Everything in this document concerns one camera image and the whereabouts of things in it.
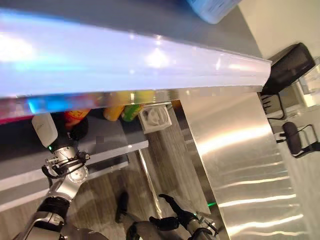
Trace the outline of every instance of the wooden floor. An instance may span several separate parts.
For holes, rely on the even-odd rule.
[[[142,153],[157,194],[175,197],[182,208],[210,213],[196,171],[188,155],[174,111],[169,111],[172,126],[147,135],[149,147]],[[84,183],[68,212],[68,221],[78,228],[89,228],[110,240],[125,239],[122,224],[114,221],[117,198],[129,193],[128,211],[142,220],[157,216],[141,160],[136,152],[128,155],[129,166]],[[12,239],[25,226],[41,200],[0,212],[0,240]],[[172,215],[166,202],[159,200],[163,217]],[[188,233],[180,227],[183,239]]]

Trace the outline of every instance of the black cable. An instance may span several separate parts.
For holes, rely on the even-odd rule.
[[[53,175],[51,175],[45,165],[43,165],[41,169],[42,169],[43,174],[44,174],[47,178],[60,179],[60,178],[63,178],[63,177],[65,177],[65,176],[67,176],[68,174],[73,173],[74,171],[77,171],[78,169],[82,168],[84,165],[85,165],[85,164],[82,163],[81,166],[73,169],[72,171],[67,171],[67,172],[65,172],[65,173],[63,173],[63,174],[61,174],[61,175],[58,175],[58,176],[53,176]]]

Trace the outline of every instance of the stainless steel counter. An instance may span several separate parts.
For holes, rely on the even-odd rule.
[[[230,239],[308,239],[257,94],[180,101]]]

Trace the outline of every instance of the black chair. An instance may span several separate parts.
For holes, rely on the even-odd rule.
[[[309,138],[304,131],[304,129],[310,127],[312,129],[312,132],[314,134],[314,137],[316,141],[314,143],[310,144]],[[285,124],[282,125],[282,129],[284,133],[280,133],[280,137],[285,137],[285,139],[279,139],[276,140],[277,144],[278,143],[283,143],[286,142],[288,145],[288,148],[290,150],[290,153],[293,157],[296,159],[301,158],[307,154],[313,153],[315,151],[320,151],[320,142],[318,140],[318,136],[316,134],[315,128],[312,124],[309,124],[302,129],[298,130],[297,126],[293,122],[286,122]],[[301,143],[301,138],[299,133],[303,133],[304,137],[307,141],[308,146],[302,148],[302,143]]]
[[[313,68],[315,61],[303,43],[291,45],[269,60],[272,61],[271,73],[260,94],[261,101],[264,111],[266,111],[267,108],[271,107],[268,105],[270,103],[268,98],[277,95],[282,110],[282,117],[271,117],[268,119],[284,120],[287,118],[287,114],[279,92],[289,87],[294,81]]]

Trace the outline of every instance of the white wall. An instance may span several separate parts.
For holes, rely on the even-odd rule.
[[[320,0],[242,0],[239,7],[263,58],[297,42],[320,56]]]

